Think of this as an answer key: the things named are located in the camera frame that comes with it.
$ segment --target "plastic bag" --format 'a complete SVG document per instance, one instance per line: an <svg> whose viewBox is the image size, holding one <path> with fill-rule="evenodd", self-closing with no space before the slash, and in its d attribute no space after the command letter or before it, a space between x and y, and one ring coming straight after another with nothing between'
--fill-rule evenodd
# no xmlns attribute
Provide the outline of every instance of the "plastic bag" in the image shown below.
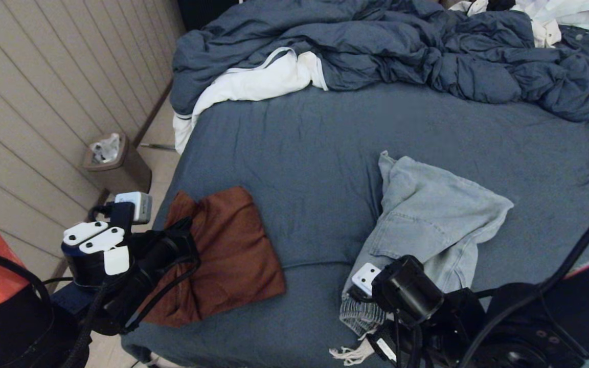
<svg viewBox="0 0 589 368"><path fill-rule="evenodd" d="M93 163L109 163L117 158L117 154L120 151L120 135L112 133L110 138L95 142L89 148L94 153L92 155Z"/></svg>

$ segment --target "brown cloth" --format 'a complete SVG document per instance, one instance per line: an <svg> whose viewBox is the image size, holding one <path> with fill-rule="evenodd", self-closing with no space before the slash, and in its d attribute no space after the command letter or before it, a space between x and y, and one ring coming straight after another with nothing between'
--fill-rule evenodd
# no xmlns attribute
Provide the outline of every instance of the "brown cloth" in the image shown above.
<svg viewBox="0 0 589 368"><path fill-rule="evenodd" d="M170 204L165 228L186 216L192 217L201 267L163 296L144 321L178 328L285 293L281 264L248 191L233 187L199 203L179 191ZM145 303L190 266L172 267Z"/></svg>

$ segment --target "wrinkled fabric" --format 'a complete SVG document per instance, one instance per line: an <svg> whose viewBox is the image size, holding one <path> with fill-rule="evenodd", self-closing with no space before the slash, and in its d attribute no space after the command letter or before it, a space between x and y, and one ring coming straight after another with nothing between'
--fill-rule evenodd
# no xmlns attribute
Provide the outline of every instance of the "wrinkled fabric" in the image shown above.
<svg viewBox="0 0 589 368"><path fill-rule="evenodd" d="M411 255L444 293L470 287L477 267L477 244L499 231L513 207L507 198L476 182L410 157L388 152L378 161L383 177L383 213L369 235L342 290L339 318L357 335L386 319L374 303L358 303L348 294L351 277L365 263L383 270Z"/></svg>
<svg viewBox="0 0 589 368"><path fill-rule="evenodd" d="M354 347L357 336L338 318L339 296L382 212L383 149L515 203L497 235L479 244L474 291L542 282L589 225L589 123L535 104L470 102L405 83L218 103L199 117L154 227L177 191L199 200L241 185L287 292L179 329L142 323L122 337L124 349L182 366L341 368L329 349ZM374 356L362 363L386 366Z"/></svg>
<svg viewBox="0 0 589 368"><path fill-rule="evenodd" d="M520 12L467 17L427 0L252 0L178 40L171 103L177 114L191 114L227 69L255 67L290 47L321 58L330 90L427 84L466 100L525 100L570 121L589 120L589 56L534 45Z"/></svg>
<svg viewBox="0 0 589 368"><path fill-rule="evenodd" d="M328 90L320 59L312 52L297 56L293 49L276 49L256 68L229 69L203 91L189 117L174 114L174 147L183 154L192 130L201 113L215 103L232 101L260 101L299 91L309 84Z"/></svg>
<svg viewBox="0 0 589 368"><path fill-rule="evenodd" d="M145 322L178 328L285 293L281 264L248 191L233 187L199 203L180 191L170 204L165 226L187 216L192 217L190 231L201 266L166 293ZM173 266L145 303L190 266Z"/></svg>

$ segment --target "tiled floor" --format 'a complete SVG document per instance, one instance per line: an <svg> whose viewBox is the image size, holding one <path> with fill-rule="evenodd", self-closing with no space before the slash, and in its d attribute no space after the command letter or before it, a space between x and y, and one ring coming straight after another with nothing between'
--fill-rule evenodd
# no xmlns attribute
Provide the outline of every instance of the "tiled floor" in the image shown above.
<svg viewBox="0 0 589 368"><path fill-rule="evenodd" d="M150 125L147 134L142 139L143 143L173 145L173 130L171 120L173 111L169 98L162 105L153 123ZM151 188L149 194L152 196L152 221L145 225L136 225L133 232L149 230L156 217L168 187L170 186L172 174L180 157L176 152L164 151L138 147L140 156L147 162L152 170ZM135 358L124 352L120 345L120 337L108 337L92 333L92 344L89 345L90 355L86 368L131 368L135 364ZM166 361L158 362L161 367L177 366ZM144 365L138 363L134 368L141 368Z"/></svg>

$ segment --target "light blue jeans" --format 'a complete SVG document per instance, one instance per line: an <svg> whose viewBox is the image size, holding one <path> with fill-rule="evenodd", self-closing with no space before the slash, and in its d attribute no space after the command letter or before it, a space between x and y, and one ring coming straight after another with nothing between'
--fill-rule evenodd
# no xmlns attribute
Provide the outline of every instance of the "light blue jeans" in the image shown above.
<svg viewBox="0 0 589 368"><path fill-rule="evenodd" d="M457 177L410 157L394 160L381 153L383 214L367 238L342 292L339 318L362 335L383 324L385 313L374 303L357 303L347 292L351 276L366 262L381 270L407 254L445 293L469 287L474 278L477 244L497 234L513 207L476 182Z"/></svg>

